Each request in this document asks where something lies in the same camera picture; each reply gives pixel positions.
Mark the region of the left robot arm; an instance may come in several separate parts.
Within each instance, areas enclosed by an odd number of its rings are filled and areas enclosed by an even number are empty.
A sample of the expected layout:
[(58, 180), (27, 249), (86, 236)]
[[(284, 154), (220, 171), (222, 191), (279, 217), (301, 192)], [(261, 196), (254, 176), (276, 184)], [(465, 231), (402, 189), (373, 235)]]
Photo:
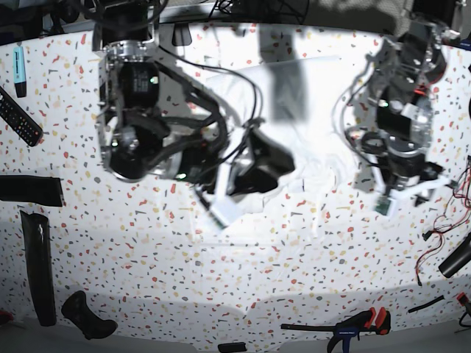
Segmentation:
[(375, 129), (343, 131), (347, 146), (372, 169), (379, 195), (375, 211), (381, 215), (393, 216), (407, 199), (421, 205), (436, 189), (457, 186), (427, 153), (434, 117), (431, 87), (446, 71), (443, 44), (460, 35), (460, 12), (454, 4), (443, 10), (413, 6), (406, 33), (389, 40), (389, 53), (366, 82)]

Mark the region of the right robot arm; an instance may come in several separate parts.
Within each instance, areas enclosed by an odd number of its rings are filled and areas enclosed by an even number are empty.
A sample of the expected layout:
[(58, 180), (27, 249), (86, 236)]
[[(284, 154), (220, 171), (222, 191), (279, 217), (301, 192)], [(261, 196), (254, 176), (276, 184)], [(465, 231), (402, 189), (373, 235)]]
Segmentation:
[(214, 92), (158, 57), (165, 1), (73, 1), (94, 22), (92, 49), (103, 59), (96, 127), (103, 166), (118, 179), (149, 174), (187, 182), (223, 227), (242, 216), (236, 199), (268, 193), (294, 171), (287, 149)]

